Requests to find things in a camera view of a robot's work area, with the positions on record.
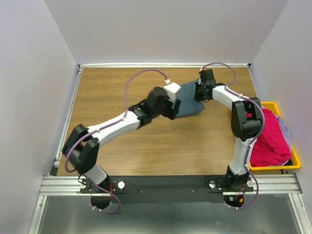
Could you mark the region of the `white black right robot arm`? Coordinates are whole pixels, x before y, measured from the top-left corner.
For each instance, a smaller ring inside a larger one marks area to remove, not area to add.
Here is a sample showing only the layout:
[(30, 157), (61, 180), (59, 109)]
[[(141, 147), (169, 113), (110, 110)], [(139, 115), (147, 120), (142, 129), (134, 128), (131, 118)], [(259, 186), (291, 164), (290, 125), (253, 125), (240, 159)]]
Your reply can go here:
[(216, 100), (231, 110), (231, 130), (235, 137), (234, 154), (225, 175), (209, 177), (216, 192), (238, 191), (249, 181), (249, 162), (254, 143), (264, 130), (265, 118), (260, 100), (240, 95), (223, 83), (217, 83), (211, 69), (200, 70), (195, 83), (195, 100)]

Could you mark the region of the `teal blue t-shirt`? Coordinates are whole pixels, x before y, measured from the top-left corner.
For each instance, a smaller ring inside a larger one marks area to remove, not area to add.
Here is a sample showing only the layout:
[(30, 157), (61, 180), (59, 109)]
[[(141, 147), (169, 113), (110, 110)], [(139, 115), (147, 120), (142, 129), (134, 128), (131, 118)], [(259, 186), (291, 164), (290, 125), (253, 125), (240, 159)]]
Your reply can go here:
[(180, 85), (181, 89), (177, 99), (181, 100), (181, 104), (176, 118), (197, 115), (204, 109), (204, 105), (195, 100), (195, 84), (197, 82), (198, 79)]

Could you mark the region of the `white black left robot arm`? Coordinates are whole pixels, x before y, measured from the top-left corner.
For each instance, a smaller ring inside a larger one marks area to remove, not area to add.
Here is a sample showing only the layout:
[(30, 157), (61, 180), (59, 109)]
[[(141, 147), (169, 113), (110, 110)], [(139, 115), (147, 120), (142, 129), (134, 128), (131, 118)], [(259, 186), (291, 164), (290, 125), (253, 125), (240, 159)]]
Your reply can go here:
[(71, 164), (80, 175), (85, 175), (96, 192), (104, 192), (110, 179), (97, 164), (99, 149), (118, 136), (150, 124), (158, 116), (175, 119), (181, 104), (176, 97), (180, 89), (176, 83), (155, 87), (146, 99), (111, 120), (89, 127), (77, 125), (62, 149), (65, 163)]

